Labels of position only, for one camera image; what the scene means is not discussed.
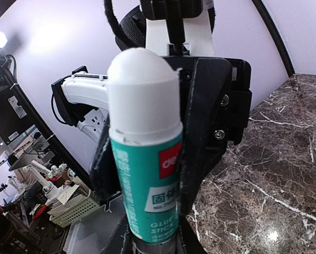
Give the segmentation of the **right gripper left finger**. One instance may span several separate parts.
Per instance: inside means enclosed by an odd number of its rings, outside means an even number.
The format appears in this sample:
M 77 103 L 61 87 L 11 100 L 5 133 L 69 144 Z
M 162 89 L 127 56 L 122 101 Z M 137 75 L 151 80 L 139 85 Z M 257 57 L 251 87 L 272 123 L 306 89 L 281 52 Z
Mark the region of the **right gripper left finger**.
M 122 219 L 104 248 L 105 254 L 133 253 L 132 234 L 127 219 Z

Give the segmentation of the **small white-capped glue bottle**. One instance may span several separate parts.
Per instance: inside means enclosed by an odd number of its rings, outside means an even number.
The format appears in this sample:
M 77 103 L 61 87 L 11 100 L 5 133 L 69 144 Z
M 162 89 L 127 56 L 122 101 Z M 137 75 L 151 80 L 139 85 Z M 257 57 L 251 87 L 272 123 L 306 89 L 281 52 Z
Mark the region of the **small white-capped glue bottle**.
M 144 48 L 117 55 L 107 74 L 109 136 L 129 226 L 159 244 L 178 226 L 179 74 Z

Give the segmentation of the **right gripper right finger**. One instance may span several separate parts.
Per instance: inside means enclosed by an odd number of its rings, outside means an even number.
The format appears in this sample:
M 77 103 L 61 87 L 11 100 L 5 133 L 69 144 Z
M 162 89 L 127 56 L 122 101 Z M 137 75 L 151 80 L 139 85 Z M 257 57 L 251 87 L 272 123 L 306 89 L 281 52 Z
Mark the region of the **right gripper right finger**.
M 175 253 L 207 254 L 185 216 L 179 218 Z

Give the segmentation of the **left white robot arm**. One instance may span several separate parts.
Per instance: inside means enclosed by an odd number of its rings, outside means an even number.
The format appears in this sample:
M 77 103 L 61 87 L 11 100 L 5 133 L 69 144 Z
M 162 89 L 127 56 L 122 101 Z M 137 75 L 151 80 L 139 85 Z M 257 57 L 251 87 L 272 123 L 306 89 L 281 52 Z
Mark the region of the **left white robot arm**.
M 181 71 L 181 121 L 186 145 L 181 158 L 181 214 L 190 212 L 202 180 L 219 163 L 226 152 L 228 141 L 238 145 L 248 125 L 252 92 L 251 66 L 240 59 L 165 57 L 172 67 L 185 67 Z M 232 78 L 229 77 L 228 64 Z M 87 120 L 87 113 L 96 106 L 71 103 L 64 95 L 64 80 L 52 84 L 53 99 L 64 122 L 78 127 Z M 97 196 L 106 200 L 120 191 L 115 180 L 115 161 L 106 130 L 97 134 L 98 146 L 91 165 L 92 186 Z M 216 138 L 219 131 L 223 138 Z

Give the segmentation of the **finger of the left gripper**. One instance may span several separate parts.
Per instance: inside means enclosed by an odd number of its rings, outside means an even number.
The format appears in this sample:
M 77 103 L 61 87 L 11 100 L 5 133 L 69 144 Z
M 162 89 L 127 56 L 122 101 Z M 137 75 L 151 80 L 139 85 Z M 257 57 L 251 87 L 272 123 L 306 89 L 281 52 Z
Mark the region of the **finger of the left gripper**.
M 110 117 L 107 115 L 89 172 L 94 192 L 101 200 L 107 200 L 121 190 L 109 129 Z

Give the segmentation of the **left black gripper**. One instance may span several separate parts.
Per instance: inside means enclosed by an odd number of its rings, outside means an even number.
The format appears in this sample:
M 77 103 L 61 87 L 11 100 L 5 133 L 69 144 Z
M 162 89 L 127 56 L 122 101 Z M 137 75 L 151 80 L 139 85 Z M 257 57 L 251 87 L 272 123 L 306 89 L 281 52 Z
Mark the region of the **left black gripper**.
M 187 215 L 202 180 L 217 161 L 208 150 L 222 140 L 238 145 L 248 125 L 251 66 L 241 59 L 170 56 L 179 70 L 180 113 L 184 144 L 180 157 L 180 213 Z

